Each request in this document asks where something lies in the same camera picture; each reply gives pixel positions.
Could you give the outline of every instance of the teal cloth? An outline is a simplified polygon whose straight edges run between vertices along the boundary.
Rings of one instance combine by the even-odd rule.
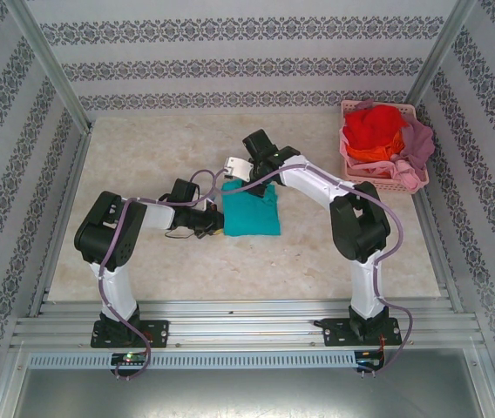
[[[241,180],[235,180],[225,183],[222,190],[235,190],[240,187]],[[273,185],[267,186],[262,198],[248,192],[222,195],[225,235],[280,235],[277,201],[278,196]]]

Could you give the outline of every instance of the pink plastic basket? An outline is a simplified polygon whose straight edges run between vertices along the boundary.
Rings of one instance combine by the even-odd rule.
[[[342,133],[342,128],[344,127],[344,115],[351,113],[355,110],[356,105],[360,103],[357,100],[343,100],[341,102],[341,141],[344,134]],[[395,104],[395,103],[381,103],[374,102],[374,106],[377,105],[388,105],[396,107],[403,115],[412,115],[414,118],[416,117],[416,109],[411,104]],[[385,177],[377,177],[364,170],[354,170],[348,166],[344,158],[342,158],[341,165],[341,178],[351,181],[353,183],[362,183],[364,181],[369,181],[379,190],[387,190],[389,192],[404,192],[410,193],[406,187],[400,184],[398,180],[394,180],[391,178]],[[428,184],[430,181],[430,176],[428,175],[428,171],[425,171],[425,184]]]

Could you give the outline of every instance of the beige tabletop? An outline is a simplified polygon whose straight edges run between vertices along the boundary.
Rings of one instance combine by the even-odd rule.
[[[334,114],[98,119],[48,299],[99,300],[96,280],[73,247],[73,237],[102,191],[158,198],[170,192],[176,178],[189,179],[201,168],[217,171],[229,156],[247,158],[241,141],[260,128],[279,148],[292,145],[339,176],[338,122]],[[200,185],[208,190],[209,179],[200,176]],[[280,237],[169,239],[163,231],[143,229],[129,261],[136,298],[349,298],[349,262],[333,244],[328,212],[294,189],[276,190]],[[383,263],[385,295],[438,296],[411,196],[380,192],[380,197],[401,218],[405,231],[401,250]],[[388,246],[396,238],[394,230]]]

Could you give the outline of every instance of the purple cable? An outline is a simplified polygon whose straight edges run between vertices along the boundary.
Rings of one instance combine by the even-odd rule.
[[[338,181],[336,181],[335,179],[331,178],[329,175],[321,172],[320,170],[317,170],[316,168],[314,168],[311,165],[304,165],[304,164],[287,165],[286,167],[281,167],[278,170],[275,170],[274,172],[269,173],[268,175],[262,177],[259,180],[256,180],[255,182],[253,182],[253,183],[251,183],[249,185],[244,185],[243,187],[240,187],[240,188],[234,189],[234,190],[230,190],[230,191],[222,191],[222,190],[219,190],[219,189],[216,188],[216,180],[217,180],[217,178],[223,172],[226,172],[227,171],[226,169],[223,168],[223,169],[219,170],[216,174],[214,174],[212,171],[210,171],[208,169],[202,169],[202,170],[198,170],[192,176],[192,179],[194,179],[198,174],[200,174],[202,172],[207,172],[207,173],[209,173],[209,174],[211,174],[213,176],[213,184],[212,184],[211,190],[207,194],[205,194],[204,196],[202,196],[199,199],[196,199],[196,200],[194,200],[192,202],[173,203],[173,202],[160,202],[160,201],[155,200],[155,199],[144,199],[144,198],[130,198],[130,199],[128,199],[125,202],[124,208],[122,209],[122,213],[119,216],[119,222],[118,222],[118,225],[117,225],[116,230],[114,232],[114,236],[112,237],[112,242],[111,242],[110,246],[108,247],[108,251],[106,252],[106,256],[104,257],[104,259],[102,260],[102,263],[100,264],[100,268],[99,268],[99,277],[100,277],[100,279],[99,279],[99,282],[98,282],[98,289],[100,290],[100,296],[101,296],[103,302],[106,304],[106,306],[108,307],[108,309],[110,310],[110,312],[112,314],[114,314],[114,316],[116,316],[116,318],[119,319],[120,322],[122,322],[126,327],[128,327],[134,333],[136,333],[139,337],[141,337],[141,339],[146,343],[147,361],[145,362],[145,364],[143,365],[143,367],[140,370],[138,370],[137,373],[135,373],[135,374],[133,374],[131,376],[128,376],[126,378],[126,380],[129,381],[130,379],[137,377],[138,375],[140,375],[141,373],[143,373],[146,370],[146,368],[147,368],[147,366],[148,366],[148,364],[150,362],[150,359],[151,359],[151,346],[150,346],[150,344],[148,342],[148,339],[137,328],[135,328],[129,322],[127,322],[126,320],[124,320],[115,311],[115,309],[112,308],[112,305],[108,302],[108,299],[105,296],[104,287],[102,285],[102,279],[103,279],[105,265],[108,262],[108,260],[110,259],[110,257],[112,256],[112,252],[114,251],[114,247],[116,246],[116,243],[118,241],[118,237],[119,237],[119,234],[121,232],[122,225],[123,225],[122,220],[125,218],[125,213],[127,212],[127,207],[130,205],[130,203],[132,201],[142,201],[142,202],[151,203],[151,204],[155,204],[155,205],[162,205],[162,206],[194,206],[197,203],[201,202],[202,200],[207,199],[211,195],[211,193],[213,193],[213,192],[219,192],[222,195],[228,195],[228,194],[234,194],[234,193],[238,193],[238,192],[244,192],[244,191],[246,191],[248,189],[251,189],[252,187],[255,187],[256,185],[260,185],[261,183],[267,181],[268,179],[273,178],[276,174],[279,174],[281,172],[285,172],[286,170],[294,170],[294,169],[310,170],[311,172],[315,173],[316,175],[318,175],[322,179],[328,181],[330,184],[334,185],[335,187],[338,187],[340,189],[343,189],[345,192],[353,193],[353,194],[355,194],[356,196],[358,196],[358,197],[360,197],[362,199],[367,199],[371,203],[373,203],[373,204],[381,207],[384,211],[386,211],[389,214],[389,216],[394,220],[395,225],[397,225],[397,230],[398,230],[397,243],[387,253],[381,255],[380,257],[377,257],[377,259],[373,263],[374,269],[373,269],[373,274],[372,274],[372,276],[373,276],[373,290],[374,290],[374,294],[377,297],[377,299],[383,305],[385,305],[386,307],[390,307],[392,309],[396,309],[396,310],[405,312],[408,315],[408,318],[409,318],[408,330],[406,331],[406,335],[404,336],[403,341],[402,341],[400,347],[395,352],[395,354],[393,355],[393,357],[391,358],[391,360],[387,364],[385,364],[380,370],[378,370],[377,373],[382,372],[386,367],[388,367],[391,363],[393,363],[397,359],[397,357],[403,351],[404,346],[408,342],[408,339],[410,338],[410,333],[412,332],[412,326],[414,324],[414,319],[413,319],[412,313],[410,312],[409,309],[407,309],[406,307],[400,307],[398,305],[394,305],[392,303],[389,303],[387,300],[383,299],[381,297],[381,294],[379,293],[379,285],[378,285],[378,277],[377,277],[377,270],[378,270],[379,263],[381,261],[385,260],[386,258],[390,257],[391,255],[393,255],[396,251],[398,251],[398,249],[403,244],[403,238],[404,238],[403,224],[401,223],[400,219],[397,217],[397,215],[392,211],[392,209],[390,207],[388,207],[387,205],[385,205],[381,200],[376,199],[376,198],[374,198],[374,197],[372,197],[372,196],[370,196],[370,195],[368,195],[368,194],[366,194],[364,192],[360,192],[360,191],[358,191],[356,189],[353,189],[351,187],[348,187],[346,185],[341,185],[340,183],[338,183]],[[117,374],[117,372],[118,372],[118,368],[116,367],[116,377],[119,378],[119,375]]]

